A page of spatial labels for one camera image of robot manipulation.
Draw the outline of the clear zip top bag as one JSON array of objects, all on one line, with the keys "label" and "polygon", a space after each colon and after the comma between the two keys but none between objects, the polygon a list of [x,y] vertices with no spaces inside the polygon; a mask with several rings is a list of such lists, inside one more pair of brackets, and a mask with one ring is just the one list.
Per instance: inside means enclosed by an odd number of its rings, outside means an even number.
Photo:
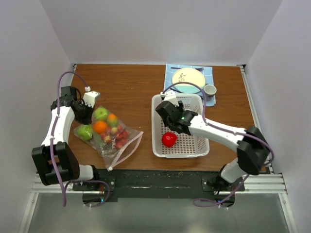
[{"label": "clear zip top bag", "polygon": [[[93,120],[92,114],[92,121],[89,125],[92,126],[94,122],[96,121]],[[105,133],[98,134],[93,130],[93,138],[89,141],[82,141],[92,146],[98,152],[104,160],[106,169],[108,169],[109,166],[114,169],[115,166],[127,160],[137,150],[141,143],[143,132],[126,126],[125,123],[111,111],[109,111],[109,115],[105,122],[108,125]],[[77,129],[79,126],[73,131],[76,137],[78,137]]]}]

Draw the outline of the white plastic basket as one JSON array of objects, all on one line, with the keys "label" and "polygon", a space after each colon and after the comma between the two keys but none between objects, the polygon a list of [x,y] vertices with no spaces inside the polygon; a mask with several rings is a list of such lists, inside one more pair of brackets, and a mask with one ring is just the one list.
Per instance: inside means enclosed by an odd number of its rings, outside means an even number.
[{"label": "white plastic basket", "polygon": [[161,103],[159,94],[152,97],[152,149],[157,157],[161,158],[196,158],[205,156],[209,153],[209,140],[199,136],[191,136],[187,134],[178,134],[176,143],[168,148],[162,143],[162,136],[170,132],[168,127],[164,126],[163,120],[156,112],[156,107]]}]

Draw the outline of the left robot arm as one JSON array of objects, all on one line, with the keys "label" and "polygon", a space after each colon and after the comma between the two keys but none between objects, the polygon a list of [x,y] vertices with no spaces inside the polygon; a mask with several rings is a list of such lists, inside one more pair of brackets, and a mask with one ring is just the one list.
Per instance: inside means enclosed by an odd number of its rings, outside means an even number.
[{"label": "left robot arm", "polygon": [[74,121],[89,125],[96,100],[100,93],[90,91],[79,97],[80,91],[73,86],[61,88],[61,95],[51,105],[52,119],[48,133],[40,147],[32,149],[32,159],[44,185],[59,184],[62,181],[84,181],[89,190],[100,187],[101,179],[96,176],[92,165],[80,165],[69,147],[69,133]]}]

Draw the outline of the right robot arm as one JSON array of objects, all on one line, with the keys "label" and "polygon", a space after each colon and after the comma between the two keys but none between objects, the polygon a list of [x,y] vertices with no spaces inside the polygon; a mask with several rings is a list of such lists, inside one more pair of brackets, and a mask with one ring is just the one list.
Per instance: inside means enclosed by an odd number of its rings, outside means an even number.
[{"label": "right robot arm", "polygon": [[185,110],[181,101],[177,103],[178,106],[175,106],[163,101],[155,108],[166,127],[176,133],[210,139],[237,153],[237,158],[221,169],[216,179],[219,189],[227,191],[243,175],[259,175],[270,152],[257,127],[230,127]]}]

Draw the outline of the red fake apple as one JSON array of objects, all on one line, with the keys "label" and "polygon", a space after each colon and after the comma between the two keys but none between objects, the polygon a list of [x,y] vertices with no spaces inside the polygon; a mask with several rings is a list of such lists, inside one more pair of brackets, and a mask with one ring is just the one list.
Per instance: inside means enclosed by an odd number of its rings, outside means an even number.
[{"label": "red fake apple", "polygon": [[177,135],[172,132],[166,132],[162,136],[162,144],[168,148],[173,147],[176,141],[177,141]]}]

